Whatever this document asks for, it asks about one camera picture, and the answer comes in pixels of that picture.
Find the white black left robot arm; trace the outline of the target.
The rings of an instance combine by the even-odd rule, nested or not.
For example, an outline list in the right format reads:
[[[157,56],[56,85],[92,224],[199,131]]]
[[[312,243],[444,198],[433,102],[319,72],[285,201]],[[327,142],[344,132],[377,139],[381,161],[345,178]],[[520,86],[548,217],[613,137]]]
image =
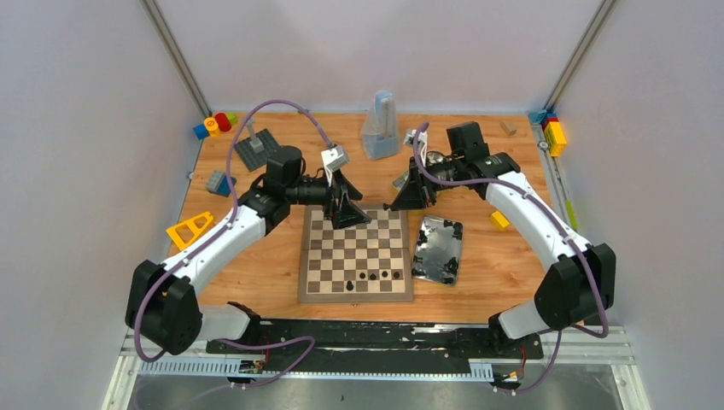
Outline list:
[[[324,176],[313,177],[304,173],[306,162],[298,148],[280,147],[216,226],[163,262],[143,261],[136,267],[125,321],[142,360],[160,358],[143,352],[143,339],[162,354],[173,355],[198,340],[227,339],[242,353],[260,346],[262,332],[253,324],[250,309],[231,303],[219,312],[203,310],[198,295],[239,254],[284,221],[292,206],[320,206],[335,229],[370,222],[356,204],[362,194],[342,174],[348,162],[343,147],[334,144],[321,158]]]

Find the wooden chess board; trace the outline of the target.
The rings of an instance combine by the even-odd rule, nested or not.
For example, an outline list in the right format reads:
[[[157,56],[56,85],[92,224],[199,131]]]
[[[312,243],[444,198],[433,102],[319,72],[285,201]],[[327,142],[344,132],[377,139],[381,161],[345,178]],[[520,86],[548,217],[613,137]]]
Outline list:
[[[301,243],[298,297],[301,303],[411,302],[413,286],[408,215],[362,204],[366,225],[335,230],[320,206],[307,206]],[[382,271],[388,277],[382,278]],[[365,280],[359,274],[366,274]],[[393,279],[399,272],[400,279]],[[375,273],[377,280],[370,281]],[[356,282],[355,292],[346,291]]]

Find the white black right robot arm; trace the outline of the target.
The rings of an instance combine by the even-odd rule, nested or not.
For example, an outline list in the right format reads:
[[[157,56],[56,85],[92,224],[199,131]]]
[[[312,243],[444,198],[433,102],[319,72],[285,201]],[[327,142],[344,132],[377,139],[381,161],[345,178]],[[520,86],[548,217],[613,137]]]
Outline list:
[[[450,153],[426,164],[421,136],[428,127],[423,123],[412,134],[408,180],[388,208],[429,208],[438,192],[466,187],[509,220],[546,272],[531,300],[489,318],[491,351],[506,357],[526,337],[569,327],[607,337],[605,312],[614,302],[616,278],[613,249],[592,244],[555,214],[509,154],[491,152],[475,121],[448,127]]]

